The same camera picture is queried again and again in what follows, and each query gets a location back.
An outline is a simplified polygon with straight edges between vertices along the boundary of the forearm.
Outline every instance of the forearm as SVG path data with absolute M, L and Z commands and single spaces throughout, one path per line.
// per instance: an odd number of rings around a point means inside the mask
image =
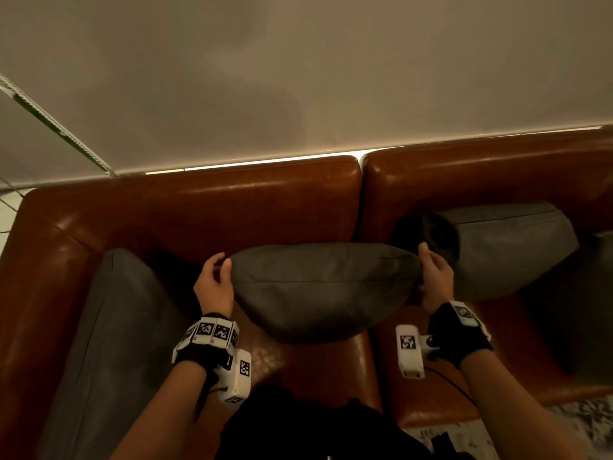
M 468 383 L 494 446 L 504 460 L 586 460 L 553 415 L 517 382 L 490 350 L 464 358 Z
M 111 460 L 173 459 L 180 453 L 207 372 L 191 361 L 178 363 L 127 432 Z

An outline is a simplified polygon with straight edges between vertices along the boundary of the leather couch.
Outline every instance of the leather couch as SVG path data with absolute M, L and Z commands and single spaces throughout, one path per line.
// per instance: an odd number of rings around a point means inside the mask
M 104 251 L 157 251 L 202 263 L 271 243 L 385 242 L 403 215 L 466 205 L 547 200 L 578 229 L 613 229 L 613 132 L 569 132 L 408 146 L 352 157 L 128 177 L 29 193 L 0 258 L 0 455 L 34 458 L 89 283 Z M 588 387 L 553 360 L 516 297 L 474 304 L 496 351 L 545 405 L 613 392 Z M 394 328 L 415 307 L 343 342 L 280 345 L 236 307 L 253 383 L 340 406 L 350 397 L 402 427 L 476 418 L 434 373 L 403 379 Z M 461 386 L 445 362 L 428 363 Z M 212 458 L 230 412 L 210 397 L 185 457 Z

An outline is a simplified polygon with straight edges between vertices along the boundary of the floor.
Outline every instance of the floor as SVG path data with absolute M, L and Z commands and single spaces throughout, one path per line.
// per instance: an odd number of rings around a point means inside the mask
M 9 233 L 15 221 L 15 216 L 17 216 L 17 210 L 19 210 L 21 201 L 26 193 L 32 192 L 34 189 L 35 188 L 29 188 L 0 192 L 0 255 L 2 255 L 4 244 L 9 238 Z
M 549 411 L 572 433 L 589 460 L 613 460 L 613 395 L 569 403 Z M 477 460 L 499 458 L 480 419 L 468 423 L 409 429 L 407 432 L 430 449 L 432 438 L 447 432 L 458 452 L 468 452 Z

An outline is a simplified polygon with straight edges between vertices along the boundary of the brown leather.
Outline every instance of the brown leather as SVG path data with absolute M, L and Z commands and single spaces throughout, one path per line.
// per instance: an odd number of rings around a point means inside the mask
M 386 242 L 405 215 L 491 203 L 546 200 L 578 229 L 613 229 L 613 132 L 484 138 L 416 145 L 367 155 L 358 241 Z M 583 387 L 553 360 L 517 297 L 475 305 L 495 336 L 496 351 L 537 400 L 552 405 L 613 392 Z M 403 426 L 476 418 L 470 402 L 433 373 L 403 379 L 395 353 L 395 326 L 427 329 L 419 308 L 405 308 L 371 330 L 384 410 Z M 432 364 L 461 387 L 450 364 Z
M 611 387 L 584 386 L 554 361 L 524 303 L 512 295 L 469 306 L 494 336 L 492 343 L 503 364 L 534 398 L 545 406 L 581 401 L 613 392 Z M 421 307 L 405 307 L 371 330 L 384 410 L 401 427 L 440 425 L 479 417 L 474 406 L 439 375 L 404 379 L 398 369 L 395 327 L 414 324 L 425 334 L 428 315 Z M 468 394 L 464 378 L 445 361 L 424 362 L 439 370 Z
M 381 411 L 367 332 L 323 345 L 281 345 L 251 323 L 240 307 L 235 306 L 232 318 L 240 328 L 238 346 L 251 353 L 252 387 L 281 385 L 295 397 L 331 407 L 341 407 L 355 397 Z M 232 413 L 216 394 L 210 395 L 182 457 L 212 459 L 219 447 L 219 433 Z
M 357 239 L 386 242 L 412 213 L 547 201 L 576 229 L 613 228 L 585 213 L 613 186 L 613 131 L 481 138 L 366 155 Z
M 231 255 L 257 245 L 347 242 L 360 177 L 355 159 L 330 157 L 28 194 L 0 259 L 2 456 L 34 457 L 102 252 L 125 247 L 146 259 L 162 248 L 203 263 L 219 251 Z M 240 344 L 251 350 L 258 379 L 276 377 L 320 402 L 358 397 L 380 409 L 367 335 L 326 347 L 282 348 L 257 329 L 243 329 Z M 338 374 L 331 378 L 333 371 Z

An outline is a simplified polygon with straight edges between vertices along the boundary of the pillow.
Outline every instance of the pillow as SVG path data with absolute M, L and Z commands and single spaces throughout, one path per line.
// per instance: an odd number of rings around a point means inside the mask
M 421 279 L 417 256 L 380 243 L 267 245 L 232 256 L 236 300 L 284 343 L 348 339 L 401 307 Z
M 568 218 L 549 203 L 457 208 L 405 218 L 391 245 L 415 251 L 425 240 L 456 273 L 456 300 L 510 295 L 578 247 Z
M 89 289 L 39 460 L 107 460 L 172 369 L 190 321 L 130 252 L 106 252 Z
M 613 232 L 583 239 L 520 295 L 565 371 L 613 385 Z

